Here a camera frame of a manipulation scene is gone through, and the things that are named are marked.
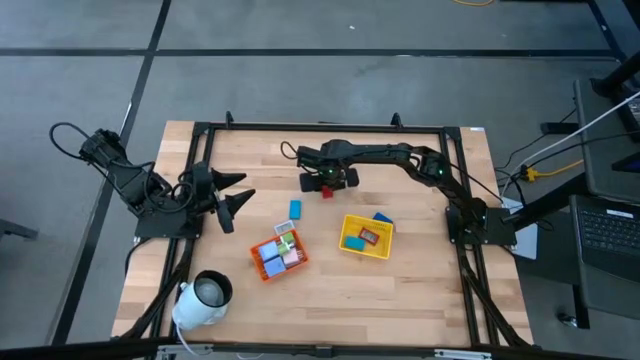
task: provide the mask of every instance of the keyboard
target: keyboard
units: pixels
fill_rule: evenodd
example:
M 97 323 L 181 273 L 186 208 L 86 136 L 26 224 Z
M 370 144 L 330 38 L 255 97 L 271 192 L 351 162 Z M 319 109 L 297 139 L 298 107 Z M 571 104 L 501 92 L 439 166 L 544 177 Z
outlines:
M 640 221 L 633 215 L 591 209 L 580 209 L 579 214 L 583 246 L 640 257 Z

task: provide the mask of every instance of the orange basket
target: orange basket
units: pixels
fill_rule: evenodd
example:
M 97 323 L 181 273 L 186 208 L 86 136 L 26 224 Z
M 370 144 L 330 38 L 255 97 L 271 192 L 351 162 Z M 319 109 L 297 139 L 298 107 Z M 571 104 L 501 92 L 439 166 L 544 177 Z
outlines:
M 251 248 L 250 252 L 251 252 L 251 258 L 253 259 L 254 264 L 256 264 L 256 270 L 258 271 L 258 275 L 260 275 L 260 278 L 262 279 L 262 281 L 267 282 L 269 280 L 273 280 L 277 277 L 280 277 L 284 274 L 287 274 L 289 272 L 291 272 L 294 269 L 299 268 L 302 264 L 306 264 L 309 261 L 309 256 L 307 255 L 307 251 L 304 249 L 304 246 L 302 245 L 302 241 L 300 241 L 300 237 L 298 236 L 298 233 L 296 232 L 295 229 L 292 229 L 290 231 L 288 231 L 290 233 L 293 234 L 293 238 L 295 239 L 295 244 L 296 244 L 296 249 L 302 251 L 302 255 L 303 258 L 300 259 L 300 263 L 297 265 L 294 265 L 288 269 L 286 269 L 285 271 L 281 272 L 280 274 L 274 276 L 274 277 L 269 277 L 267 275 L 267 272 L 264 270 L 264 263 L 262 262 L 262 257 L 260 256 L 260 246 L 267 244 L 271 241 L 275 241 L 276 243 L 280 242 L 280 236 L 284 235 L 284 234 L 280 234 L 278 236 L 274 236 L 271 239 L 267 240 L 267 241 L 263 241 L 260 244 L 254 246 Z

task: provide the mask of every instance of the teal block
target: teal block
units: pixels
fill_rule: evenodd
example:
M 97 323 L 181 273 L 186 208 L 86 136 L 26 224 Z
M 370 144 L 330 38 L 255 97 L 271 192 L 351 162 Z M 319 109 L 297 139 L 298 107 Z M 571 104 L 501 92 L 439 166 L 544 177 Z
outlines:
M 365 241 L 357 236 L 347 236 L 347 239 L 344 241 L 344 246 L 358 251 L 364 250 L 364 244 Z

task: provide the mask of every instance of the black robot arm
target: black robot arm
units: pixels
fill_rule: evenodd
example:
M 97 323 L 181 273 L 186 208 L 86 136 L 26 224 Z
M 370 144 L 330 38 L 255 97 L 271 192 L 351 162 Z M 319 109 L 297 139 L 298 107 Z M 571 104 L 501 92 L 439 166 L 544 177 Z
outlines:
M 300 146 L 297 165 L 307 170 L 300 175 L 303 191 L 322 187 L 339 190 L 359 182 L 353 164 L 393 164 L 401 167 L 413 180 L 436 187 L 460 211 L 462 226 L 484 238 L 486 203 L 474 198 L 453 177 L 451 164 L 441 153 L 427 146 L 353 145 L 346 140 L 331 140 L 320 150 Z
M 66 152 L 55 141 L 54 130 L 63 125 L 86 138 L 79 156 Z M 58 123 L 49 130 L 49 137 L 60 151 L 93 165 L 107 178 L 138 218 L 135 234 L 141 238 L 197 238 L 201 228 L 197 223 L 207 212 L 216 213 L 222 230 L 231 233 L 235 213 L 255 193 L 251 189 L 221 198 L 219 191 L 244 179 L 246 174 L 223 174 L 204 162 L 180 174 L 178 184 L 171 186 L 153 171 L 154 162 L 132 164 L 120 137 L 112 131 L 99 129 L 89 136 L 73 124 Z

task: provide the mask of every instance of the wooden table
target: wooden table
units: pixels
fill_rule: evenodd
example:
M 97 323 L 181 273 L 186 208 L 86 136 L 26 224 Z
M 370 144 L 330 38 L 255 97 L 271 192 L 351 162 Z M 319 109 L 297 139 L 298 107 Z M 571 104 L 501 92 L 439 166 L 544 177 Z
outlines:
M 175 182 L 183 170 L 192 122 L 170 121 L 160 145 L 156 171 Z M 496 179 L 482 128 L 461 128 L 469 173 L 496 190 Z M 225 319 L 186 333 L 191 341 L 252 343 L 329 343 L 342 345 L 468 346 L 461 279 L 444 217 L 447 199 L 436 188 L 412 181 L 394 166 L 357 165 L 360 185 L 333 199 L 301 193 L 295 161 L 280 154 L 280 142 L 319 148 L 330 139 L 355 144 L 407 142 L 440 149 L 436 135 L 336 132 L 216 131 L 211 165 L 221 172 L 246 172 L 227 189 L 255 188 L 239 211 L 235 232 L 225 235 L 208 215 L 196 243 L 190 278 L 213 269 L 229 276 L 234 293 Z M 451 158 L 455 148 L 449 146 Z M 498 202 L 472 182 L 474 196 Z M 289 201 L 302 200 L 296 222 L 309 253 L 298 271 L 263 283 L 249 248 L 273 236 L 288 218 Z M 370 217 L 380 211 L 395 222 L 391 257 L 379 260 L 338 249 L 345 214 Z M 131 259 L 113 335 L 128 330 L 158 291 L 166 239 L 156 239 Z M 513 258 L 499 247 L 483 247 L 492 298 L 506 319 L 531 342 L 529 321 Z M 162 334 L 168 334 L 172 296 Z M 487 342 L 482 306 L 476 299 L 481 338 Z

